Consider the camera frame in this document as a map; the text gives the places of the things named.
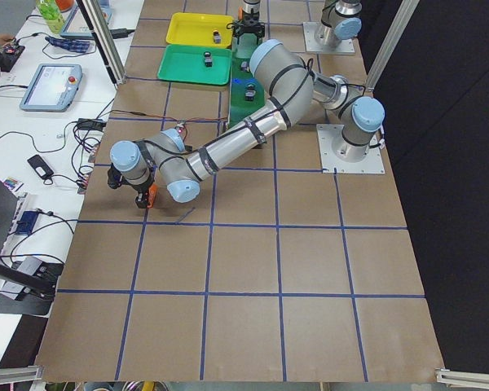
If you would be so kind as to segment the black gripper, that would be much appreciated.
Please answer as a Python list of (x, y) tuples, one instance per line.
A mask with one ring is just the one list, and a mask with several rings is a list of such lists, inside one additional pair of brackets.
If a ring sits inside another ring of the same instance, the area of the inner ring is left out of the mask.
[(246, 33), (252, 33), (256, 37), (256, 43), (265, 37), (265, 24), (257, 15), (244, 15), (241, 20), (231, 23), (232, 36), (240, 41), (240, 37)]
[(129, 182), (125, 175), (113, 163), (110, 164), (108, 169), (108, 186), (112, 189), (117, 189), (122, 186), (132, 187), (138, 193), (134, 202), (139, 209), (147, 209), (147, 192), (153, 183), (155, 183), (153, 169), (147, 169), (147, 173), (143, 174), (143, 181), (137, 184)]

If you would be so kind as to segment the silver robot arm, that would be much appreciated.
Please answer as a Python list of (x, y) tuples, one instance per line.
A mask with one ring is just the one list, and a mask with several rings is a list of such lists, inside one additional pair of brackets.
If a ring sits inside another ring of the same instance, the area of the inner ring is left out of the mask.
[[(232, 31), (238, 42), (245, 34), (254, 35), (257, 44), (265, 37), (265, 24), (260, 21), (260, 3), (243, 1), (237, 19), (227, 24), (227, 29)], [(313, 42), (333, 49), (356, 37), (362, 28), (361, 11), (361, 1), (325, 1), (320, 22), (315, 25)]]
[(259, 45), (249, 68), (269, 94), (261, 108), (192, 151), (186, 149), (175, 128), (151, 138), (116, 142), (110, 150), (108, 185), (112, 189), (132, 187), (136, 205), (147, 209), (156, 194), (154, 176), (160, 174), (173, 200), (187, 203), (199, 195), (203, 180), (276, 132), (296, 125), (313, 101), (343, 123), (333, 146), (335, 155), (347, 162), (363, 159), (385, 119), (385, 109), (377, 99), (360, 93), (341, 75), (326, 77), (313, 71), (310, 63), (276, 39)]

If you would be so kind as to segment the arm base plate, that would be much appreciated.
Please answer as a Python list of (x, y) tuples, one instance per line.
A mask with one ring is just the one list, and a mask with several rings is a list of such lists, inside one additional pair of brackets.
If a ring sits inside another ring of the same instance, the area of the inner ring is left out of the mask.
[(321, 170), (329, 174), (384, 174), (385, 167), (377, 137), (361, 147), (350, 145), (342, 137), (343, 125), (318, 124)]
[(330, 55), (353, 55), (355, 53), (351, 38), (340, 40), (331, 28), (320, 22), (304, 22), (302, 29), (308, 53)]

